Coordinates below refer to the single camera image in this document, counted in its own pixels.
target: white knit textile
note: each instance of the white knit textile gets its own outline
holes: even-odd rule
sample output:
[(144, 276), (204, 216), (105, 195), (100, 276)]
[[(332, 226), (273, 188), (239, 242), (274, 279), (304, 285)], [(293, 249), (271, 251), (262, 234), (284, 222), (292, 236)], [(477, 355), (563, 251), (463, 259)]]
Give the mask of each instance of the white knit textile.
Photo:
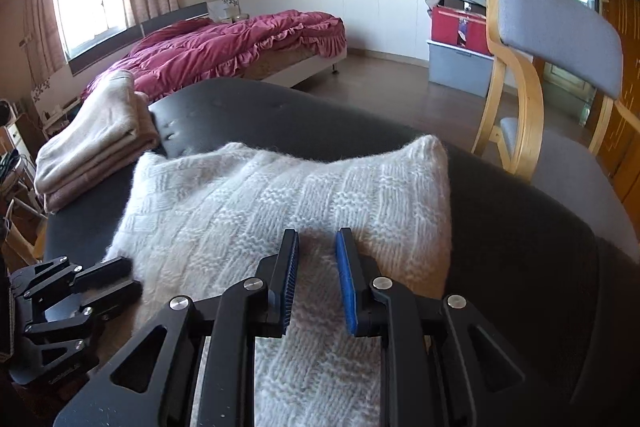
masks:
[(283, 339), (257, 339), (255, 425), (375, 426), (378, 339), (346, 332), (335, 233), (414, 292), (441, 298), (450, 253), (449, 181), (441, 143), (321, 164), (230, 143), (167, 160), (145, 153), (107, 259), (130, 257), (142, 304), (111, 323), (109, 356), (175, 295), (220, 295), (300, 234), (292, 319)]

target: pink bedspread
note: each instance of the pink bedspread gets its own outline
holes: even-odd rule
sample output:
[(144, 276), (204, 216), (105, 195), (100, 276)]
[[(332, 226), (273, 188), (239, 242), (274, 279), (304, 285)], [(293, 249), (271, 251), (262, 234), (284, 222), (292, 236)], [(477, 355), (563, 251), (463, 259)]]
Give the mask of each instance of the pink bedspread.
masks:
[(264, 50), (312, 49), (337, 57), (347, 45), (342, 20), (323, 12), (288, 10), (234, 24), (209, 18), (181, 21), (151, 33), (122, 60), (93, 80), (86, 98), (114, 70), (129, 70), (136, 91), (154, 102), (185, 86), (214, 76), (238, 76)]

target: gray chair seat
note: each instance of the gray chair seat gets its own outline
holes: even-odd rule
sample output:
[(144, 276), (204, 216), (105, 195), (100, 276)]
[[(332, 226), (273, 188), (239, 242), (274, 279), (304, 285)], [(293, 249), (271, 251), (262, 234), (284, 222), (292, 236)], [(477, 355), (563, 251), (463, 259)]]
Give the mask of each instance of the gray chair seat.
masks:
[[(500, 128), (509, 154), (513, 155), (518, 119), (503, 118)], [(564, 204), (597, 236), (638, 263), (640, 248), (631, 220), (595, 156), (586, 147), (545, 130), (531, 184)]]

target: bed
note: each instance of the bed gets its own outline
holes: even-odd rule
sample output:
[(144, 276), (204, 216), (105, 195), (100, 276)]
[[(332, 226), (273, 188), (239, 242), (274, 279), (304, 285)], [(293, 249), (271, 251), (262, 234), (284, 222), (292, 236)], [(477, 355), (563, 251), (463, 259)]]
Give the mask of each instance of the bed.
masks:
[(183, 20), (155, 31), (98, 75), (82, 93), (118, 69), (155, 102), (206, 78), (238, 76), (292, 87), (346, 57), (342, 20), (324, 12), (288, 10), (233, 24)]

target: wooden floor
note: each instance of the wooden floor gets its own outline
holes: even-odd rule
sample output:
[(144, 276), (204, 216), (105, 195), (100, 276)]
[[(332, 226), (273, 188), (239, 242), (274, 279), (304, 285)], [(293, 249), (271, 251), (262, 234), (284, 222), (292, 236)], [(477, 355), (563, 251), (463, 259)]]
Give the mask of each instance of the wooden floor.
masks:
[[(428, 81), (429, 70), (380, 58), (349, 55), (337, 65), (339, 74), (323, 71), (296, 89), (347, 103), (470, 150), (484, 109), (484, 98)], [(504, 93), (498, 119), (518, 115), (518, 99)], [(545, 107), (545, 128), (583, 143), (588, 132), (552, 107)], [(499, 162), (494, 144), (485, 158)]]

